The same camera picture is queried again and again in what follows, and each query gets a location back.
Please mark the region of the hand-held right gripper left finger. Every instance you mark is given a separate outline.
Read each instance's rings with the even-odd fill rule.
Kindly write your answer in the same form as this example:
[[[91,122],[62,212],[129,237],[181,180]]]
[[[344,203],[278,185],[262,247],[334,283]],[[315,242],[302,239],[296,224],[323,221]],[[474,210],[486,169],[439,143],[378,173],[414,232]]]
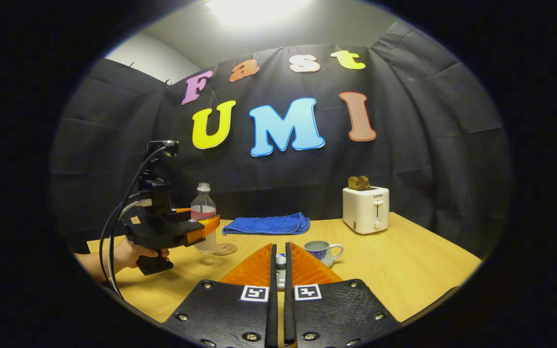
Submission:
[[[276,255],[269,243],[221,280],[201,280],[164,326],[205,348],[277,348]]]

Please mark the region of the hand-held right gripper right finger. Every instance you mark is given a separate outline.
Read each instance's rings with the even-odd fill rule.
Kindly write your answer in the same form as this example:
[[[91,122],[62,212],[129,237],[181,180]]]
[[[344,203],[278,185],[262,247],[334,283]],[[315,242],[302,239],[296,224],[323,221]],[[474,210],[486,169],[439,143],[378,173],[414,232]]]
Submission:
[[[360,348],[400,327],[364,281],[341,279],[295,243],[285,248],[285,346]]]

